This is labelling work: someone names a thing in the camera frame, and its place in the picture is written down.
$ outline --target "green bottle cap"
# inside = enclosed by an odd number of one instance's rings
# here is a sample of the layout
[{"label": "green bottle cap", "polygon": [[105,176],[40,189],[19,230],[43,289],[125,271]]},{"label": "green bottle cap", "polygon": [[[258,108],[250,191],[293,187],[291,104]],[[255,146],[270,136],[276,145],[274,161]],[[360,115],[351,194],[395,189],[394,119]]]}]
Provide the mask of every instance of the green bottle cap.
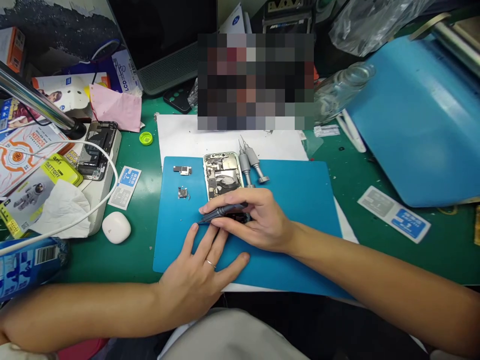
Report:
[{"label": "green bottle cap", "polygon": [[142,145],[148,146],[154,142],[154,137],[148,131],[142,132],[140,134],[140,142]]}]

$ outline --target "yellow packaging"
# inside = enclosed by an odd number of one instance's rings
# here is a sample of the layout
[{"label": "yellow packaging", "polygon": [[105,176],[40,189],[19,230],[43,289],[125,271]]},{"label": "yellow packaging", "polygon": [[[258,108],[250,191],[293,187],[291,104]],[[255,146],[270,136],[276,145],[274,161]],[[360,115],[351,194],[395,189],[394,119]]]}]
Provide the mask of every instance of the yellow packaging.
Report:
[{"label": "yellow packaging", "polygon": [[63,156],[54,153],[0,204],[0,218],[15,239],[39,219],[59,179],[77,187],[83,176]]}]

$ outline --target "screwdriver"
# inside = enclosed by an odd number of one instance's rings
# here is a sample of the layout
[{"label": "screwdriver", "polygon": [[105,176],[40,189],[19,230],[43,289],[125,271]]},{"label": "screwdriver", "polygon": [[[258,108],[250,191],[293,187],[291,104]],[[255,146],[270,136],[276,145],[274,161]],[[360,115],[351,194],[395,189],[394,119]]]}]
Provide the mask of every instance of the screwdriver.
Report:
[{"label": "screwdriver", "polygon": [[217,207],[215,210],[209,212],[208,214],[205,214],[201,221],[198,223],[209,223],[213,219],[216,218],[221,218],[224,217],[226,214],[231,212],[232,210],[242,210],[245,209],[249,204],[247,202],[241,202],[239,204],[233,204],[233,205],[225,205],[221,207]]},{"label": "screwdriver", "polygon": [[265,176],[262,170],[260,169],[259,158],[255,154],[255,151],[250,146],[247,145],[242,135],[240,135],[240,137],[241,137],[241,140],[243,141],[243,146],[245,147],[245,154],[248,156],[248,161],[250,162],[250,165],[253,166],[253,168],[258,173],[258,182],[260,184],[266,183],[267,181],[270,180],[270,178],[268,176]]},{"label": "screwdriver", "polygon": [[254,188],[255,185],[252,184],[252,180],[250,179],[250,163],[249,157],[245,153],[244,149],[242,149],[242,144],[240,140],[238,140],[238,145],[240,145],[240,156],[238,159],[240,160],[240,170],[245,175],[246,179],[246,188]]}]

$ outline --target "blue silicone mat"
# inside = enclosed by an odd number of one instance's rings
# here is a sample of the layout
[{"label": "blue silicone mat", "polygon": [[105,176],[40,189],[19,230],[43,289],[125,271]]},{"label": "blue silicone mat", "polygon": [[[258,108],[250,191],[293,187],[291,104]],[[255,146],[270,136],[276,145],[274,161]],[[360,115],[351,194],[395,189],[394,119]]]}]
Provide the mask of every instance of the blue silicone mat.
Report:
[{"label": "blue silicone mat", "polygon": [[[174,166],[191,166],[192,174],[181,176]],[[325,233],[342,236],[327,165],[320,161],[262,160],[261,168],[270,177],[265,187],[293,221]],[[252,181],[257,174],[252,169]],[[190,200],[178,199],[178,188],[188,189]],[[190,226],[201,219],[198,211],[207,202],[203,160],[199,157],[165,157],[158,211],[153,270],[163,273],[179,255]],[[208,226],[202,225],[194,250]],[[217,270],[228,266],[241,252],[250,253],[250,262],[235,283],[289,292],[349,297],[339,286],[290,256],[250,246],[230,235]]]},{"label": "blue silicone mat", "polygon": [[347,106],[401,199],[443,207],[480,195],[480,81],[431,35],[386,43]]}]

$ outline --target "ring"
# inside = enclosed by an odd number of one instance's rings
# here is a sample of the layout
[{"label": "ring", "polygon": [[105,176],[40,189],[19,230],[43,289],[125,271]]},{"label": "ring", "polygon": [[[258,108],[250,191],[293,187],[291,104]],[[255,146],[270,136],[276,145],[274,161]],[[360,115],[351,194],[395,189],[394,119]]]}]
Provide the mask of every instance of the ring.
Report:
[{"label": "ring", "polygon": [[206,261],[207,263],[209,263],[209,264],[210,264],[210,265],[211,265],[211,266],[212,266],[214,269],[216,269],[216,268],[217,268],[217,266],[216,266],[216,265],[214,265],[213,263],[211,263],[211,262],[210,262],[208,259],[205,259],[205,261]]}]

